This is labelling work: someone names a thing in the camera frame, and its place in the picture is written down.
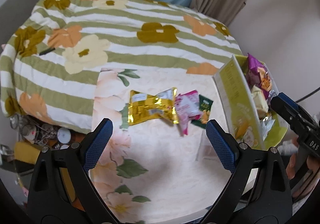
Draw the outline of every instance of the yellow object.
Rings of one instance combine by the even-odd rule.
[[[60,168],[61,178],[68,193],[69,199],[71,202],[74,202],[76,199],[76,191],[72,185],[72,181],[70,179],[68,169],[67,168]]]
[[[130,92],[129,125],[135,125],[154,118],[165,118],[178,124],[178,116],[174,107],[177,88],[158,93],[156,96],[132,90]]]
[[[235,138],[238,139],[239,137],[242,137],[246,133],[248,127],[249,123],[247,121],[244,121],[244,123],[239,126]]]
[[[36,164],[40,150],[40,146],[27,142],[16,142],[14,146],[14,158],[25,163]]]

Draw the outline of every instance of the pink floral sheet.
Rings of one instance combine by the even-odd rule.
[[[106,117],[114,131],[90,176],[121,222],[183,223],[201,217],[230,177],[218,159],[197,160],[202,128],[189,124],[183,137],[177,125],[161,119],[128,126],[130,90],[155,95],[171,87],[178,93],[196,89],[214,100],[210,118],[228,129],[212,76],[182,69],[103,69],[99,75],[92,129]]]

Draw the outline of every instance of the floral blanket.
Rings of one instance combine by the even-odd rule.
[[[102,67],[214,74],[237,42],[220,22],[153,0],[39,0],[0,58],[1,109],[87,133]]]

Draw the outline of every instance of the cream flower print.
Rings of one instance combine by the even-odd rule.
[[[97,35],[82,38],[75,47],[68,47],[62,53],[66,59],[64,67],[69,74],[81,72],[84,68],[102,66],[108,61],[105,50],[110,46],[107,39],[99,40]]]
[[[102,165],[108,162],[109,158],[116,163],[116,165],[122,165],[124,162],[124,156],[126,156],[126,150],[131,145],[131,137],[127,131],[122,131],[119,128],[115,128],[112,136],[106,145],[99,163]]]
[[[113,123],[113,128],[122,125],[121,110],[125,107],[125,101],[119,96],[126,91],[126,86],[118,77],[118,72],[123,70],[109,70],[100,73],[92,113],[92,130],[94,130],[104,118]]]
[[[95,0],[92,7],[100,9],[126,9],[127,0]]]
[[[109,157],[103,159],[103,164],[98,162],[96,167],[90,170],[92,182],[102,199],[121,185],[121,177],[117,175],[117,166]]]
[[[132,198],[133,195],[129,193],[111,193],[105,203],[120,222],[134,223],[138,220],[134,212],[137,212],[136,208],[141,204],[132,201]]]

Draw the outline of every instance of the snack package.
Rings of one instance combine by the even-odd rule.
[[[270,90],[269,97],[268,97],[268,100],[267,100],[267,103],[268,103],[269,107],[271,107],[270,102],[271,102],[272,98],[276,97],[276,96],[277,96],[276,91],[275,90]]]
[[[209,121],[212,104],[212,100],[199,95],[199,110],[202,111],[202,116],[197,120],[192,120],[191,124],[205,129],[205,127],[207,126],[207,122]]]
[[[267,138],[267,135],[268,135],[269,131],[271,130],[275,121],[276,121],[275,119],[272,119],[271,113],[268,113],[265,116],[265,118],[260,121],[260,127],[261,127],[263,141]]]
[[[259,62],[258,59],[254,58],[250,54],[248,54],[248,67],[249,71],[245,77],[249,88],[252,88],[254,85],[256,85],[262,89],[264,97],[267,100],[269,97],[269,92],[272,88],[271,78],[267,69],[261,62]]]
[[[198,120],[202,112],[199,110],[199,93],[194,90],[176,97],[176,108],[182,133],[188,135],[188,122]]]
[[[156,96],[132,90],[128,108],[129,126],[154,118],[165,118],[178,124],[178,116],[174,107],[177,88],[158,93]]]
[[[258,112],[259,119],[266,116],[269,111],[268,103],[264,97],[262,89],[254,85],[251,90],[251,96]]]

